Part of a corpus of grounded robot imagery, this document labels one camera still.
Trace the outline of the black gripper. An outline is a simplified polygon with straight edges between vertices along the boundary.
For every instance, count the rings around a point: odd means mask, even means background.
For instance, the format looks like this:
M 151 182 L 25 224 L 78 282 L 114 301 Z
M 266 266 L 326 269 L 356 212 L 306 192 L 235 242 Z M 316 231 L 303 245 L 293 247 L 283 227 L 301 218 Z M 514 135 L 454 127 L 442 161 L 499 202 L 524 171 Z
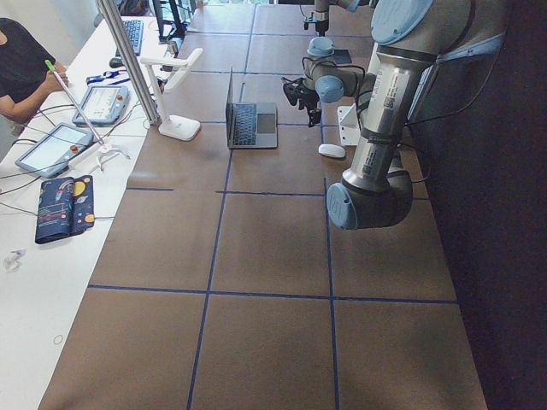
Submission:
M 298 92 L 298 109 L 306 109 L 309 116 L 308 127 L 313 127 L 321 122 L 321 109 L 319 108 L 320 98 L 315 90 L 301 87 Z
M 315 29 L 327 30 L 329 27 L 329 12 L 327 10 L 315 11 Z

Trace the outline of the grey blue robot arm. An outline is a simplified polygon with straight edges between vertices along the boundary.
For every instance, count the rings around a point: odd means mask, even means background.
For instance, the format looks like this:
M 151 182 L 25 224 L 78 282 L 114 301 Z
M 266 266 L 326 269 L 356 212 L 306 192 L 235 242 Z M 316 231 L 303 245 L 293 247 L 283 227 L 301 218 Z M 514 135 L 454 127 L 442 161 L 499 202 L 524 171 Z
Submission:
M 341 67 L 327 37 L 313 38 L 294 103 L 356 101 L 358 145 L 349 169 L 329 187 L 330 220 L 341 229 L 394 226 L 413 201 L 397 145 L 422 74 L 442 56 L 468 50 L 504 32 L 507 1 L 380 1 L 371 21 L 377 71 Z

